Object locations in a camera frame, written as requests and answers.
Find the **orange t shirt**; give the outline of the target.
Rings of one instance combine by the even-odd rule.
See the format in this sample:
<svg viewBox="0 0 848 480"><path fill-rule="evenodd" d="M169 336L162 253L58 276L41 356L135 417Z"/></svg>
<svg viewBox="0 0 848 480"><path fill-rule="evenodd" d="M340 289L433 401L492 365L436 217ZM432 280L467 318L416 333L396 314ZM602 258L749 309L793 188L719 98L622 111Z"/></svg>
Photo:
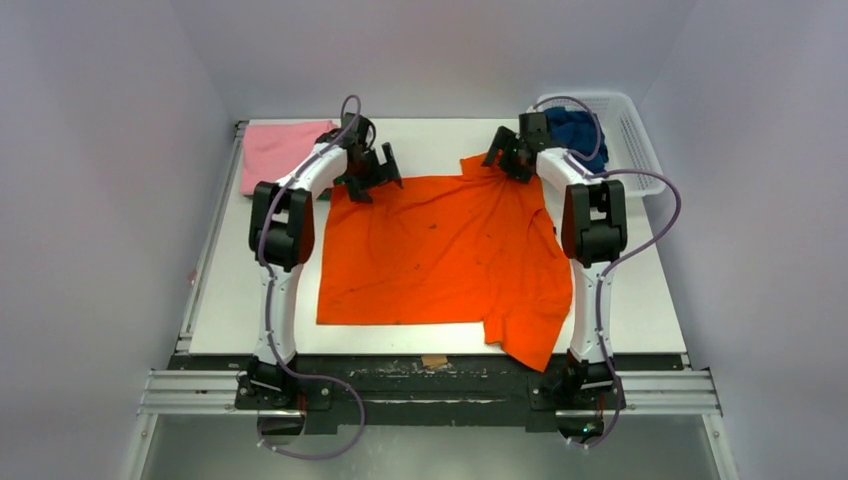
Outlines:
<svg viewBox="0 0 848 480"><path fill-rule="evenodd" d="M543 183L510 179L478 155L460 165L456 176L373 188L367 203L333 189L317 323L478 322L485 343L542 371L573 299Z"/></svg>

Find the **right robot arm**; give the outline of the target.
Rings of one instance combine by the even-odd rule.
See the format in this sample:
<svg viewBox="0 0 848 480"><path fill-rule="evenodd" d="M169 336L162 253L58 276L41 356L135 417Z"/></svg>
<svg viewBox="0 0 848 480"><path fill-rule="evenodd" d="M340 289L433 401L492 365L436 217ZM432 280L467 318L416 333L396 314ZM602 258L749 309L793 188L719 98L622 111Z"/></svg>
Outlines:
<svg viewBox="0 0 848 480"><path fill-rule="evenodd" d="M527 183L546 180L563 196L560 242L574 275L574 326L565 365L532 385L538 409L590 408L616 386L610 339L612 265L628 243L625 189L553 139L542 112L520 115L518 128L497 128L483 163Z"/></svg>

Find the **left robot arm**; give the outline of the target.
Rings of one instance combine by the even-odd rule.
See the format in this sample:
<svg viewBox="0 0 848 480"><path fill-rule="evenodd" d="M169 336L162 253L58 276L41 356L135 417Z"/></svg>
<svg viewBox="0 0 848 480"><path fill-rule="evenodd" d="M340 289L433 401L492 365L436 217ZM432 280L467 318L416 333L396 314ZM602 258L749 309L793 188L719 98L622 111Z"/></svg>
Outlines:
<svg viewBox="0 0 848 480"><path fill-rule="evenodd" d="M294 409L311 396L325 407L331 380L296 373L290 365L297 353L298 284L316 243L314 203L325 189L341 182L353 202L369 203L371 189L402 183L390 143L376 149L375 138L370 119L347 113L340 127L320 135L290 173L255 187L248 245L262 270L265 293L256 347L237 378L237 409ZM315 387L308 385L310 379Z"/></svg>

